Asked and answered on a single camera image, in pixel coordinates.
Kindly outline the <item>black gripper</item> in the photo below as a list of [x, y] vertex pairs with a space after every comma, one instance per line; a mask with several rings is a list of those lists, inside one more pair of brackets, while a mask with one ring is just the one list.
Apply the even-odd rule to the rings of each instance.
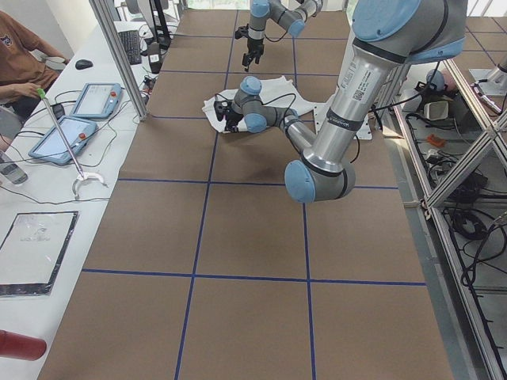
[[226, 120], [225, 132], [237, 133], [239, 132], [238, 124], [243, 119], [244, 115], [242, 113], [237, 113], [236, 111], [228, 108], [224, 112], [224, 118]]
[[248, 39], [247, 41], [248, 52], [243, 54], [242, 65], [245, 71], [250, 70], [252, 63], [259, 64], [261, 57], [264, 54], [264, 40]]

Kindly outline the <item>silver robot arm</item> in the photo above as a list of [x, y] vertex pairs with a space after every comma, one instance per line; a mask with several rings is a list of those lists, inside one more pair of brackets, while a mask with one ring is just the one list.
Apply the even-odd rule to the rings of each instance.
[[344, 156], [391, 70], [402, 64], [434, 63], [457, 56], [464, 45], [465, 1], [359, 1], [352, 16], [353, 59], [337, 84], [326, 117], [313, 133], [292, 108], [260, 98], [261, 82], [245, 77], [234, 98], [214, 103], [218, 120], [235, 131], [243, 120], [250, 133], [278, 127], [299, 153], [284, 171], [286, 189], [300, 203], [335, 200], [355, 184]]
[[298, 37], [306, 26], [309, 17], [315, 17], [322, 10], [322, 1], [298, 1], [299, 6], [290, 10], [281, 1], [255, 0], [250, 5], [250, 22], [240, 26], [234, 32], [236, 40], [247, 38], [248, 52], [242, 57], [242, 65], [246, 72], [250, 64], [259, 64], [264, 54], [265, 29], [268, 20], [274, 21], [285, 33]]

